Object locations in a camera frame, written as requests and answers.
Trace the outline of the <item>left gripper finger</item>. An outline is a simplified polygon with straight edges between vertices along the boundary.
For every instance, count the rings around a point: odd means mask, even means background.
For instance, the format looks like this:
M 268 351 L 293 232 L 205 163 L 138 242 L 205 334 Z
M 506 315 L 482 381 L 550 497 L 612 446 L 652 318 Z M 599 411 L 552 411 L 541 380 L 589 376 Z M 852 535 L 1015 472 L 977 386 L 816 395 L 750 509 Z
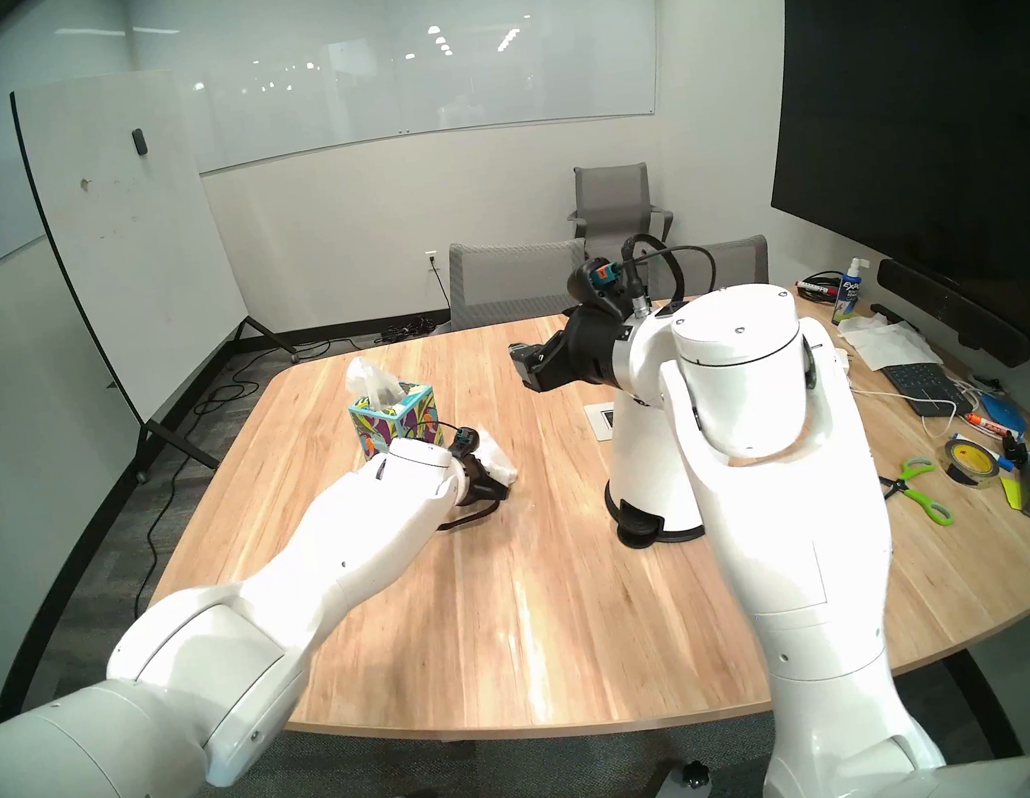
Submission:
M 457 514 L 453 518 L 440 523 L 436 530 L 437 532 L 446 533 L 450 532 L 450 530 L 457 530 L 480 522 L 484 518 L 488 518 L 492 513 L 497 512 L 500 505 L 506 500 L 506 490 L 502 489 L 492 496 L 484 497 L 481 495 L 474 501 L 466 500 L 466 502 L 458 502 L 452 508 L 453 513 L 456 512 Z

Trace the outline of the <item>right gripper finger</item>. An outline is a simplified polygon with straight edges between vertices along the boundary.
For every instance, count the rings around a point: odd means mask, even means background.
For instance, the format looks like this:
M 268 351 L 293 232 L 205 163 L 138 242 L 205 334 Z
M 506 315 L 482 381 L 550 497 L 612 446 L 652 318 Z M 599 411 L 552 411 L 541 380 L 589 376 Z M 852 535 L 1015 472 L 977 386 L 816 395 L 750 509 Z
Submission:
M 547 362 L 566 348 L 565 336 L 551 337 L 545 343 L 511 343 L 508 354 L 518 370 L 537 368 Z
M 536 365 L 519 365 L 522 384 L 535 393 L 548 393 L 570 385 L 571 377 L 566 359 L 542 360 Z

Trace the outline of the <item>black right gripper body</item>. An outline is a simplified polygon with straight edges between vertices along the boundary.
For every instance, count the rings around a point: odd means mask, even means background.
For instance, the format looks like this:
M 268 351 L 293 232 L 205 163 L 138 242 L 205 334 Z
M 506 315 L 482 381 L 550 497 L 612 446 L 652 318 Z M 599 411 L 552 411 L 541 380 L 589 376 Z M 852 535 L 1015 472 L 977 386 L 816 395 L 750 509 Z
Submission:
M 562 313 L 566 323 L 560 344 L 563 384 L 616 383 L 613 353 L 616 343 L 627 340 L 633 321 L 632 304 L 623 299 L 620 317 L 595 305 L 579 304 Z

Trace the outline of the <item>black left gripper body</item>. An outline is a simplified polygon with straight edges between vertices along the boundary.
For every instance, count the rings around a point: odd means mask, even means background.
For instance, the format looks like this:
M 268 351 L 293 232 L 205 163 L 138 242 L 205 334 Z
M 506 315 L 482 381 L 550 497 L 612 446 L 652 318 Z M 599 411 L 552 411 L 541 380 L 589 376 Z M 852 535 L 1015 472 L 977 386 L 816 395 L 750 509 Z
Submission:
M 465 473 L 466 486 L 456 502 L 457 507 L 503 501 L 501 482 L 481 464 L 477 454 L 468 452 L 458 459 Z

